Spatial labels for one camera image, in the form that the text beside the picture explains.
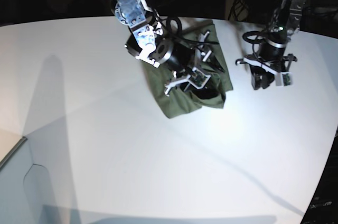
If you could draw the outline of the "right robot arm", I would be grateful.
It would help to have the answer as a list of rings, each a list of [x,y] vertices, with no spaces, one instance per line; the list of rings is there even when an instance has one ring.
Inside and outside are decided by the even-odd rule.
[[[177,17],[163,18],[148,0],[113,0],[117,20],[128,27],[128,52],[148,66],[148,83],[156,99],[176,97],[198,100],[222,98],[223,68],[213,58],[208,29],[196,37],[183,36]]]

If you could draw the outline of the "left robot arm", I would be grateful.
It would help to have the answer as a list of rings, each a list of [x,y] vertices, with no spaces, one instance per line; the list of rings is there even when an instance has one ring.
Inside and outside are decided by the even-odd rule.
[[[272,83],[277,87],[293,84],[290,67],[298,59],[285,51],[299,30],[306,1],[274,0],[274,9],[265,27],[242,35],[242,39],[251,44],[252,53],[236,60],[236,64],[249,66],[254,90],[267,89]]]

